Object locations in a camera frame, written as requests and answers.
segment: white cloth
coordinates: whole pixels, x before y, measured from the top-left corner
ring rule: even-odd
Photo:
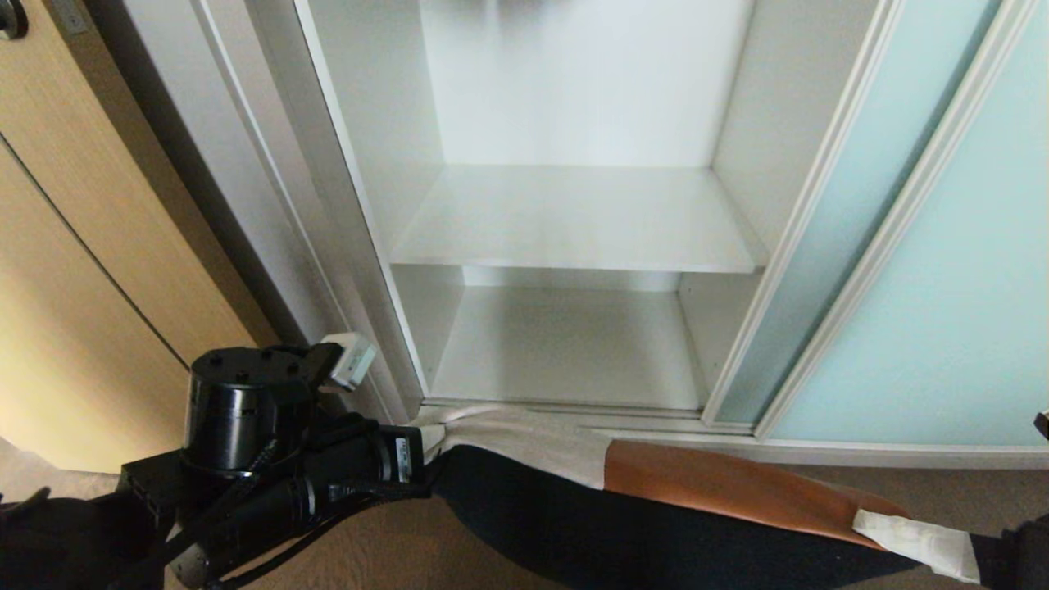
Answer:
[[[467,444],[586,487],[604,489],[604,457],[612,439],[550,414],[497,404],[424,407],[408,425],[422,430],[426,463],[441,452]]]
[[[860,509],[853,530],[885,549],[921,562],[941,575],[980,584],[980,568],[969,533],[903,517]]]

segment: white shelf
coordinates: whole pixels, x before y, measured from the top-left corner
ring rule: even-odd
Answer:
[[[705,169],[450,165],[392,261],[752,273],[729,198]]]
[[[675,293],[468,287],[430,396],[698,409]]]

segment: label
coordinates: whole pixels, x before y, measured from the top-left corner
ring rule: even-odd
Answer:
[[[398,480],[406,484],[411,480],[411,449],[408,439],[397,439]]]

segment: floor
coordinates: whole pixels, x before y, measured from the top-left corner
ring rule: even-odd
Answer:
[[[863,488],[907,507],[916,519],[996,534],[1049,512],[1049,470],[966,471],[791,467],[828,482]],[[47,485],[52,497],[106,493],[114,476],[61,471],[0,440],[0,491],[4,501]],[[179,588],[169,576],[169,587]],[[291,589],[557,589],[515,566],[464,528],[441,500],[383,506],[356,517],[291,563],[250,586]],[[971,589],[920,568],[852,586],[852,590]]]

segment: white cabinet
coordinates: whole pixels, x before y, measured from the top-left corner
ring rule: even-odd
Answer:
[[[896,6],[297,0],[427,403],[716,429]]]

